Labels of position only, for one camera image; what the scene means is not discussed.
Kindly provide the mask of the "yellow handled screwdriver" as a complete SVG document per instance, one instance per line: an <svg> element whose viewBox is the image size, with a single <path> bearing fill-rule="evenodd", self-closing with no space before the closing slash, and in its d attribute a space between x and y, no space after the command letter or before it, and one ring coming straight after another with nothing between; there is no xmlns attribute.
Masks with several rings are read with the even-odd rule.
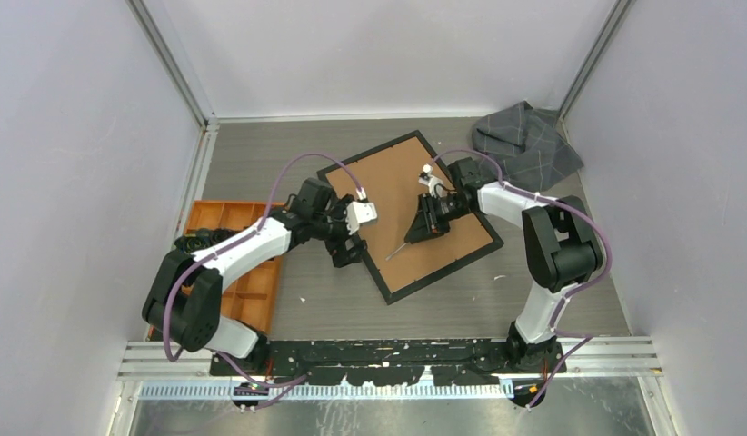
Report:
<svg viewBox="0 0 747 436"><path fill-rule="evenodd" d="M389 262L391 259L394 258L394 256L399 253L401 250L403 250L406 246L408 246L408 242L404 242L401 245L399 245L392 253L388 254L385 258L386 262Z"/></svg>

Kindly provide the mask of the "black picture frame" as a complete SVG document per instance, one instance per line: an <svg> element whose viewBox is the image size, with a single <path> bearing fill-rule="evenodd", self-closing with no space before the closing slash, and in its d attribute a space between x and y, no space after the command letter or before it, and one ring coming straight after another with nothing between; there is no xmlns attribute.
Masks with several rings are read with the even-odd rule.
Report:
<svg viewBox="0 0 747 436"><path fill-rule="evenodd" d="M446 235L409 244L389 262L403 243L416 214L418 183L424 164L437 155L423 134L415 130L318 171L339 196L353 193L353 173L375 204L378 220L361 228L356 238L367 248L363 263L383 299L393 304L503 247L503 239L480 213L451 222Z"/></svg>

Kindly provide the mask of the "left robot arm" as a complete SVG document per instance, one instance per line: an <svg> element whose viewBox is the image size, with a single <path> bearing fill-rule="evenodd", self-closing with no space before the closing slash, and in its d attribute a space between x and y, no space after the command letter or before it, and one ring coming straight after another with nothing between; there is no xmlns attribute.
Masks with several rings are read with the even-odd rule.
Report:
<svg viewBox="0 0 747 436"><path fill-rule="evenodd" d="M365 245L353 238L377 218L364 189L340 197L329 183L308 178L287 203L268 209L228 239L193 253L167 253L141 316L163 335L170 360L178 357L173 344L189 352L223 352L242 374L255 376L267 362L265 349L257 345L263 335L222 313L226 289L262 263L310 240L324 242L336 268L358 263Z"/></svg>

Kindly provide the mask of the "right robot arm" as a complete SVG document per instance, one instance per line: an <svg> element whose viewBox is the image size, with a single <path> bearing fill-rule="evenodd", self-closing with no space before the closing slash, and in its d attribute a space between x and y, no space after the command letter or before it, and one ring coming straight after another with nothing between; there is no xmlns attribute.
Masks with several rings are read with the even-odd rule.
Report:
<svg viewBox="0 0 747 436"><path fill-rule="evenodd" d="M576 197L555 199L497 181L471 158L449 166L446 187L430 164L418 182L412 224L403 241L422 243L449 233L451 222L482 213L505 220L523 232L524 253L533 283L523 311L512 322L502 356L518 372L531 372L552 353L556 323L568 300L608 262L591 219Z"/></svg>

